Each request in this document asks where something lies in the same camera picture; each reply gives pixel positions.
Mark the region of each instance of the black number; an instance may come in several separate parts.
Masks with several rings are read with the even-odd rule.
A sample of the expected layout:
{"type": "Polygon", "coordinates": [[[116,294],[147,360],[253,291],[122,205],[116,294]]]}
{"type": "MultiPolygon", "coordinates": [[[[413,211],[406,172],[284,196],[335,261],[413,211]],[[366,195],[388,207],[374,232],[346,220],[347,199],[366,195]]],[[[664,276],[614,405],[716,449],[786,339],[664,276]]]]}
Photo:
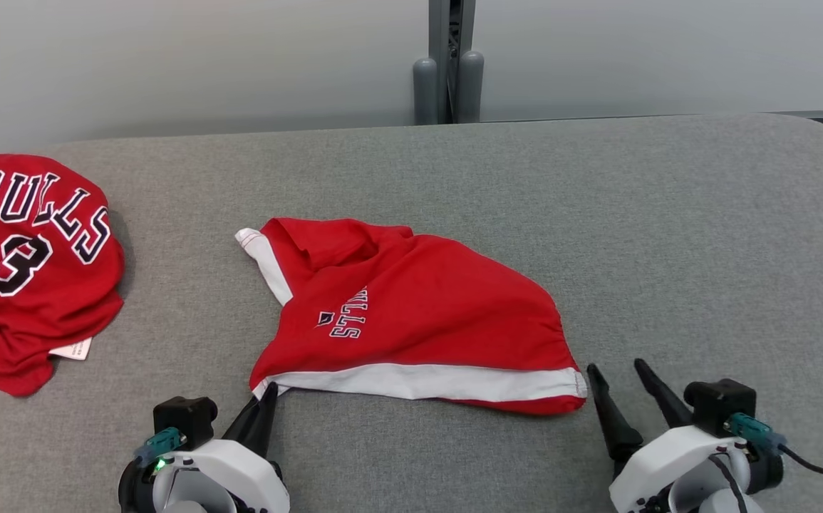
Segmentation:
{"type": "Polygon", "coordinates": [[[8,298],[24,289],[43,264],[50,259],[53,247],[41,236],[34,238],[11,236],[3,246],[3,262],[0,263],[0,296],[8,298]]]}

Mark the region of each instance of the white tag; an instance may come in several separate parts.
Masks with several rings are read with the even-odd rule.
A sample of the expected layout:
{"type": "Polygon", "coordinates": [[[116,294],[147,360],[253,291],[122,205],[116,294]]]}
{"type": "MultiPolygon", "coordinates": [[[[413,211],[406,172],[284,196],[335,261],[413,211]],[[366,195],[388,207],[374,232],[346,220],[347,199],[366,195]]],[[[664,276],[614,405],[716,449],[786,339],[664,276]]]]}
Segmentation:
{"type": "Polygon", "coordinates": [[[62,356],[63,358],[70,358],[70,360],[85,360],[88,357],[88,350],[91,348],[91,337],[75,344],[63,346],[60,348],[52,348],[50,354],[62,356]]]}

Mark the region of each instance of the black cable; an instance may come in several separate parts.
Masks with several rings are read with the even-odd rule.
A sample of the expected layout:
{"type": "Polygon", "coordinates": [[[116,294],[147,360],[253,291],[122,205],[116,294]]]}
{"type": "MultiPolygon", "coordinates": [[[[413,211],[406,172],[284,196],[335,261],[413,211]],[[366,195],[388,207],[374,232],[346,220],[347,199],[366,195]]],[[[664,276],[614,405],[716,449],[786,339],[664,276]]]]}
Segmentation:
{"type": "Polygon", "coordinates": [[[779,444],[779,451],[785,452],[789,458],[792,458],[794,461],[801,464],[801,467],[806,468],[806,470],[812,470],[817,474],[823,474],[823,467],[818,467],[818,465],[813,465],[811,462],[805,460],[802,457],[799,457],[795,451],[790,450],[785,444],[779,444]]]}
{"type": "Polygon", "coordinates": [[[740,513],[749,513],[747,512],[747,501],[744,500],[744,494],[740,493],[740,487],[737,486],[737,481],[734,480],[734,475],[731,475],[728,467],[718,459],[717,455],[708,455],[708,460],[714,463],[716,467],[718,467],[718,470],[721,471],[721,475],[724,475],[725,480],[728,480],[731,493],[734,494],[734,499],[737,500],[737,510],[740,511],[740,513]]]}

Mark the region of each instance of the gray fabric surface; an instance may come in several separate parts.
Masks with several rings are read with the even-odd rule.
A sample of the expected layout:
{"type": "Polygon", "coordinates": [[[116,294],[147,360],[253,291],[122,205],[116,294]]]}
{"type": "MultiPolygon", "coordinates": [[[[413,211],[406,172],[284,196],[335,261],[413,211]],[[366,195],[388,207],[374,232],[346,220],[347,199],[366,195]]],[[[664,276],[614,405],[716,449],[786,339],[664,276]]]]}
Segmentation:
{"type": "MultiPolygon", "coordinates": [[[[151,408],[208,395],[218,429],[279,307],[233,239],[269,217],[408,224],[469,244],[557,300],[646,439],[632,370],[678,390],[733,377],[823,465],[823,126],[773,115],[101,140],[42,152],[100,185],[127,300],[85,363],[0,392],[0,511],[115,511],[151,408]]],[[[611,511],[594,406],[557,418],[292,390],[271,456],[295,512],[611,511]]],[[[767,511],[823,510],[787,462],[767,511]]]]}

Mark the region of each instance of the shorts logo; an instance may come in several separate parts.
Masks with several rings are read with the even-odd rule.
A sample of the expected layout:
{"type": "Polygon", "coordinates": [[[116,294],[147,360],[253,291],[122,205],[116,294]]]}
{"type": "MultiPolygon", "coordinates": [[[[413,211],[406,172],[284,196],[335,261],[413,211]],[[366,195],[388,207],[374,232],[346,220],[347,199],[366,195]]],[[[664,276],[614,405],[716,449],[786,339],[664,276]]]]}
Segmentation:
{"type": "MultiPolygon", "coordinates": [[[[355,296],[342,305],[341,315],[338,316],[336,327],[329,331],[329,336],[334,338],[360,338],[361,326],[366,323],[366,309],[368,308],[368,295],[366,295],[366,287],[356,293],[355,296]]],[[[323,313],[320,313],[320,321],[322,321],[323,313]]]]}
{"type": "Polygon", "coordinates": [[[319,328],[320,326],[325,326],[326,324],[332,324],[332,321],[336,318],[336,315],[330,311],[321,311],[319,312],[319,321],[316,322],[316,327],[319,328]]]}

